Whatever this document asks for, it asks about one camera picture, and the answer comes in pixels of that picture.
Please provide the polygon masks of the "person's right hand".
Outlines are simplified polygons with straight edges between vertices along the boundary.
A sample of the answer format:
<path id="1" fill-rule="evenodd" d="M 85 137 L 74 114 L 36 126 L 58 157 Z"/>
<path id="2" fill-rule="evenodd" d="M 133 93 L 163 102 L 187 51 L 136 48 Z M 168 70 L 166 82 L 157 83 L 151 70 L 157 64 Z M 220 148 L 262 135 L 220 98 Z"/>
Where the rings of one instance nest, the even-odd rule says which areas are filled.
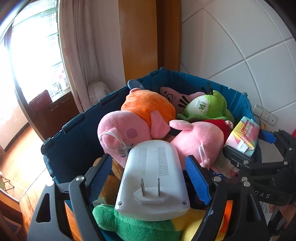
<path id="1" fill-rule="evenodd" d="M 287 221 L 287 224 L 291 222 L 295 215 L 296 207 L 294 205 L 280 206 L 280 212 Z"/>

